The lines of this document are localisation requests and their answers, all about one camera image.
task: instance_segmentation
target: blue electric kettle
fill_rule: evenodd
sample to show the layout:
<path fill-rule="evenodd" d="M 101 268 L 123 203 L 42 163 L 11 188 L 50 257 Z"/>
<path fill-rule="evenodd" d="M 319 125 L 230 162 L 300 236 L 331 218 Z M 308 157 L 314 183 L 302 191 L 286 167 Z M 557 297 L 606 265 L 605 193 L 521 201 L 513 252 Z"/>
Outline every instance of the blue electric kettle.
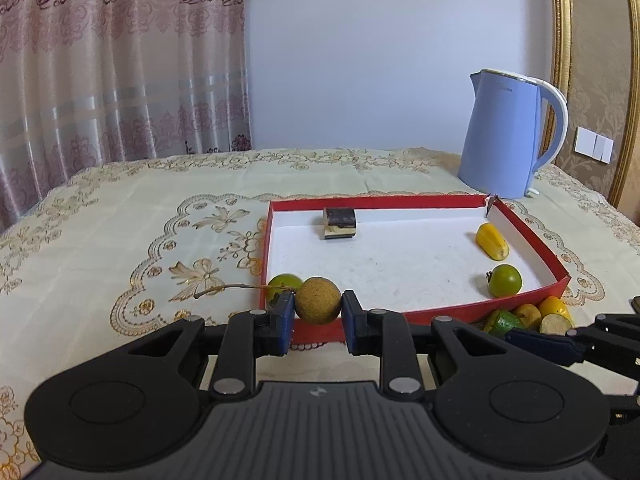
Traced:
<path fill-rule="evenodd" d="M 511 72 L 483 69 L 471 75 L 471 82 L 476 101 L 466 131 L 459 179 L 502 198 L 537 194 L 530 187 L 534 173 L 556 158 L 566 137 L 566 98 L 546 81 Z M 556 130 L 549 149 L 538 157 L 542 99 L 556 113 Z"/>

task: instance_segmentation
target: kettle spout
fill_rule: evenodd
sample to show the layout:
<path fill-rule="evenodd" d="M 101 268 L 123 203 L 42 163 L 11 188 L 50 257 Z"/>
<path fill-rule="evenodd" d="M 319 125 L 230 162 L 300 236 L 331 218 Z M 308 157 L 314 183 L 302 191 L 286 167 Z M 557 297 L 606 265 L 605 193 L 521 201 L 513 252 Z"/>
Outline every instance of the kettle spout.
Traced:
<path fill-rule="evenodd" d="M 478 85 L 480 84 L 480 74 L 481 72 L 476 72 L 475 74 L 470 75 L 471 84 L 474 86 L 474 94 L 478 93 Z"/>

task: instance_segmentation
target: tablecloth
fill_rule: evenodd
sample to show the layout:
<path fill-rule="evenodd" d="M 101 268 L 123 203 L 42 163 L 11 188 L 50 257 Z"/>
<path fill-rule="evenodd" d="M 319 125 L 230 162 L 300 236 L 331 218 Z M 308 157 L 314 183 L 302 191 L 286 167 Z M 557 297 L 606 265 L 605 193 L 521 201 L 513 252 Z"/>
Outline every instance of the tablecloth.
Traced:
<path fill-rule="evenodd" d="M 255 307 L 253 290 L 193 295 L 258 283 L 271 200 L 474 192 L 456 178 L 458 163 L 423 148 L 214 153 L 108 164 L 53 190 L 0 237 L 0 479 L 17 480 L 38 459 L 22 413 L 45 378 L 189 314 L 215 324 Z M 631 312 L 640 229 L 555 166 L 535 187 L 539 196 L 510 205 L 571 273 L 564 299 L 575 322 Z M 636 386 L 594 365 L 572 369 L 607 393 Z M 377 376 L 377 358 L 342 344 L 257 362 L 258 380 Z"/>

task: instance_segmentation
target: curtain fold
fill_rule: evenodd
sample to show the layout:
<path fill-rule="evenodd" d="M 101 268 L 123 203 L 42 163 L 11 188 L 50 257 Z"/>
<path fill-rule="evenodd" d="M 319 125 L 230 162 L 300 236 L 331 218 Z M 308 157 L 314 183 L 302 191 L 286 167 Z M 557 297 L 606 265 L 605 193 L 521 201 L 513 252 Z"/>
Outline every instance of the curtain fold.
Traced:
<path fill-rule="evenodd" d="M 244 0 L 0 0 L 0 232 L 91 166 L 251 149 Z"/>

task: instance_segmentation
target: fruit stem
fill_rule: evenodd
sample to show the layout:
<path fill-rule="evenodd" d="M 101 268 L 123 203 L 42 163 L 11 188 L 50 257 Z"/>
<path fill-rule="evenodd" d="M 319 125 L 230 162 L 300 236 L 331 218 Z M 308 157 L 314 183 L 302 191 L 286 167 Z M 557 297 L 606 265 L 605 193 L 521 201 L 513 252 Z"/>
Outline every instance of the fruit stem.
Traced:
<path fill-rule="evenodd" d="M 228 285 L 210 286 L 209 288 L 206 288 L 201 292 L 196 292 L 193 295 L 193 299 L 197 300 L 198 298 L 201 298 L 205 294 L 209 294 L 210 292 L 219 292 L 220 290 L 225 290 L 226 288 L 279 288 L 281 290 L 293 290 L 293 291 L 296 290 L 296 288 L 293 286 L 247 285 L 246 283 L 229 283 Z"/>

